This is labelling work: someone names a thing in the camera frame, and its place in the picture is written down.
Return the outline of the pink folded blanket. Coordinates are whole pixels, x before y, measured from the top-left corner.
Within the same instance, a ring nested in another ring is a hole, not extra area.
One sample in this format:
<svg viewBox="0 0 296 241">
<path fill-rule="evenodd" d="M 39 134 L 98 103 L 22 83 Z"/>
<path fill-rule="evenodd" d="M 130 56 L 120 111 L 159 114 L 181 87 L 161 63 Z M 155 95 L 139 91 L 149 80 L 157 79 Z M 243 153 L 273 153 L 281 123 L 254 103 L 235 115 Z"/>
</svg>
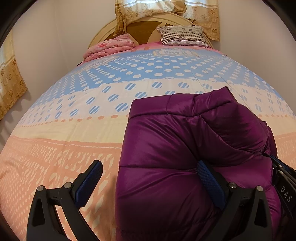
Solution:
<svg viewBox="0 0 296 241">
<path fill-rule="evenodd" d="M 132 50 L 135 44 L 128 34 L 120 35 L 113 39 L 104 40 L 91 46 L 84 54 L 84 63 L 118 52 Z"/>
</svg>

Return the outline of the beige curtain left wall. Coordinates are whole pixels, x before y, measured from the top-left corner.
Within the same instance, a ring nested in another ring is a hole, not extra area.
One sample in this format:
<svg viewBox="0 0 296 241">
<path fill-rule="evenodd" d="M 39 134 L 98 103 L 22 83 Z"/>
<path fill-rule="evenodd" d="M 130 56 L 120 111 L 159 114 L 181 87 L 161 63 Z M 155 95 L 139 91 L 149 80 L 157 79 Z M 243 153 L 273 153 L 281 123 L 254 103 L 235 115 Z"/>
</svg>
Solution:
<svg viewBox="0 0 296 241">
<path fill-rule="evenodd" d="M 12 31 L 9 32 L 1 46 L 0 58 L 0 118 L 2 120 L 28 90 L 16 62 Z"/>
</svg>

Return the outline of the purple puffer jacket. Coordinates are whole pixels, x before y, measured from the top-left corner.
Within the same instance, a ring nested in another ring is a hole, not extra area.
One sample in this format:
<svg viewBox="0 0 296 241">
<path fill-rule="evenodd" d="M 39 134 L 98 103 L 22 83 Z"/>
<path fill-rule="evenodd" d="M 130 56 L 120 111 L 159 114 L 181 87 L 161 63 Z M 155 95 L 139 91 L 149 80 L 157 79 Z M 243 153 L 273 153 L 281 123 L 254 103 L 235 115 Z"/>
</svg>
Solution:
<svg viewBox="0 0 296 241">
<path fill-rule="evenodd" d="M 197 175 L 203 161 L 229 182 L 263 187 L 276 232 L 273 133 L 223 87 L 132 102 L 115 192 L 117 240 L 199 240 L 216 218 Z"/>
</svg>

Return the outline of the striped grey pillow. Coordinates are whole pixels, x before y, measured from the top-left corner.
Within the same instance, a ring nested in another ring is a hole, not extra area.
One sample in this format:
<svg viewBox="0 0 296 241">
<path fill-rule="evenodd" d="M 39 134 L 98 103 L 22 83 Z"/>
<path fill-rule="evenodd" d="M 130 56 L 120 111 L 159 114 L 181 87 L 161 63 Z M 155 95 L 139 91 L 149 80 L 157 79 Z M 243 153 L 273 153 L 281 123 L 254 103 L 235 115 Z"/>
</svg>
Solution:
<svg viewBox="0 0 296 241">
<path fill-rule="evenodd" d="M 198 25 L 157 27 L 164 45 L 200 46 L 209 48 L 203 33 Z"/>
</svg>

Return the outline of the cream wooden headboard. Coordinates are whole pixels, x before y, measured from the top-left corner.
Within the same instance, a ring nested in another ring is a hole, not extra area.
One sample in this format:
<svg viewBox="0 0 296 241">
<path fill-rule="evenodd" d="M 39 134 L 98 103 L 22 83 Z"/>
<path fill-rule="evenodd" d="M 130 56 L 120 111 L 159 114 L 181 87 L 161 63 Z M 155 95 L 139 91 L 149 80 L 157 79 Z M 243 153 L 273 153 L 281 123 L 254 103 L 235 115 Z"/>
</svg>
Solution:
<svg viewBox="0 0 296 241">
<path fill-rule="evenodd" d="M 136 46 L 158 42 L 161 40 L 161 34 L 157 27 L 166 26 L 189 26 L 193 23 L 174 13 L 163 13 L 154 16 L 141 18 L 127 26 L 126 30 Z M 113 20 L 105 25 L 97 35 L 92 39 L 89 47 L 107 39 L 114 38 L 117 20 Z"/>
</svg>

